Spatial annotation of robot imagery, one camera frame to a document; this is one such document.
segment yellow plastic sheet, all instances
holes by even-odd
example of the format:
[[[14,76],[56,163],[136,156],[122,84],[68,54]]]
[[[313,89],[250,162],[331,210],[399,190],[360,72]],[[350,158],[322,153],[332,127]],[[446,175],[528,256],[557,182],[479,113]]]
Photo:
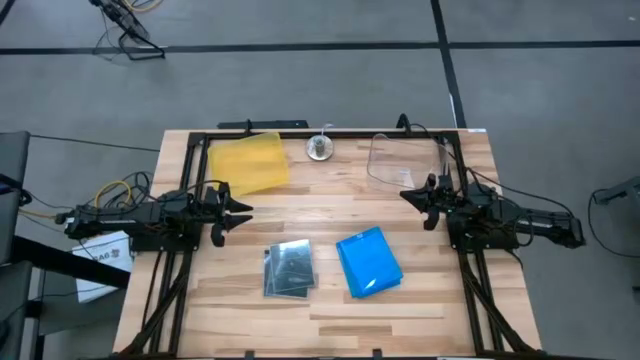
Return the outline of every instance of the yellow plastic sheet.
[[[278,133],[265,133],[209,148],[213,179],[226,181],[231,196],[289,183],[289,166]]]

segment gray concrete floor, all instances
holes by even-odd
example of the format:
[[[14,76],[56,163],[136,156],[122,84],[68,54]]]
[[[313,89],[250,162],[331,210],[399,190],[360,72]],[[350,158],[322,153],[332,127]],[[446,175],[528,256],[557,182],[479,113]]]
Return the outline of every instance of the gray concrete floor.
[[[442,7],[451,41],[640,39],[633,0],[456,0]],[[165,45],[437,38],[429,2],[418,0],[165,0],[140,19]],[[0,26],[0,47],[90,47],[103,31],[88,2],[17,0]],[[468,126],[488,129],[505,184],[566,203],[586,231],[589,193],[639,175],[640,49],[452,56]],[[246,118],[379,127],[405,112],[427,127],[453,126],[438,50],[172,54],[146,63],[1,56],[0,79],[0,131],[136,146],[159,147],[168,128]],[[156,156],[33,139],[26,186],[52,203],[75,204],[114,177],[153,170]],[[600,237],[622,251],[640,253],[636,224],[624,201],[594,212]],[[18,232],[59,248],[73,244],[25,221]],[[631,285],[640,284],[640,262],[606,253],[589,234],[587,240],[570,251],[537,239],[522,251],[543,346],[635,359],[640,303]],[[116,325],[49,336],[45,359],[106,355]]]

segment blue box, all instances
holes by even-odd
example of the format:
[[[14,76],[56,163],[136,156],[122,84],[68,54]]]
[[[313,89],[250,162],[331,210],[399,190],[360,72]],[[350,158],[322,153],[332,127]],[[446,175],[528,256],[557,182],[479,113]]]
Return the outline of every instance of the blue box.
[[[403,274],[379,227],[336,244],[354,298],[364,298],[400,284]]]

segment yellow cable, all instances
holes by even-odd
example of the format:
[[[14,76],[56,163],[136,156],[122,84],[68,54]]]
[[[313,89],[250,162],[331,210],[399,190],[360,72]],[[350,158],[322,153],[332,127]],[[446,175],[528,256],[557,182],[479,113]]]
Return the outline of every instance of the yellow cable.
[[[156,6],[160,5],[162,0],[156,0],[153,4],[147,6],[146,8],[137,8],[137,7],[133,6],[133,5],[131,5],[129,0],[122,0],[122,2],[129,8],[129,10],[131,10],[133,12],[142,13],[142,12],[147,12],[147,11],[153,10]]]
[[[131,186],[129,186],[129,184],[127,184],[126,182],[122,181],[122,180],[116,180],[116,181],[112,181],[108,184],[106,184],[105,186],[103,186],[97,193],[96,193],[96,197],[93,199],[93,206],[95,206],[96,208],[100,207],[100,197],[102,196],[102,193],[109,187],[109,186],[113,186],[113,185],[122,185],[124,187],[127,188],[127,200],[125,200],[125,203],[128,203],[129,201],[131,201],[131,198],[133,196],[133,192],[131,191]]]
[[[29,211],[29,210],[23,210],[23,209],[18,209],[18,211],[23,213],[23,214],[27,214],[27,215],[31,215],[31,216],[37,216],[37,217],[41,217],[43,219],[54,219],[56,217],[55,215],[47,215],[47,214],[34,212],[34,211]]]

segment wooden tabletop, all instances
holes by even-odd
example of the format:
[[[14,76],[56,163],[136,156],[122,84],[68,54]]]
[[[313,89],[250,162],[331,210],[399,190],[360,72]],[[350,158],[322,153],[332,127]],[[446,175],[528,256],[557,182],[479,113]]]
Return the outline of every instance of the wooden tabletop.
[[[188,133],[165,132],[153,195],[179,187]],[[460,139],[466,165],[497,180],[487,134],[460,130]],[[398,189],[372,186],[366,171],[371,140],[334,142],[333,157],[314,162],[306,155],[306,140],[283,140],[290,184],[239,197],[255,208],[254,218],[229,233],[224,248],[213,247],[205,227],[189,278],[178,356],[243,356],[245,350],[256,356],[371,356],[374,348],[389,356],[473,353],[457,255],[444,221],[426,232],[421,215]],[[374,226],[384,232],[404,278],[398,287],[353,299],[335,243]],[[317,288],[308,300],[263,297],[264,250],[298,239],[311,241]],[[485,254],[496,305],[522,338],[539,348],[520,265],[503,251]],[[144,253],[135,259],[114,351],[140,329],[155,258],[156,253]],[[161,274],[162,265],[151,309]],[[168,346],[173,309],[168,314],[161,350]],[[489,348],[482,310],[480,318]]]

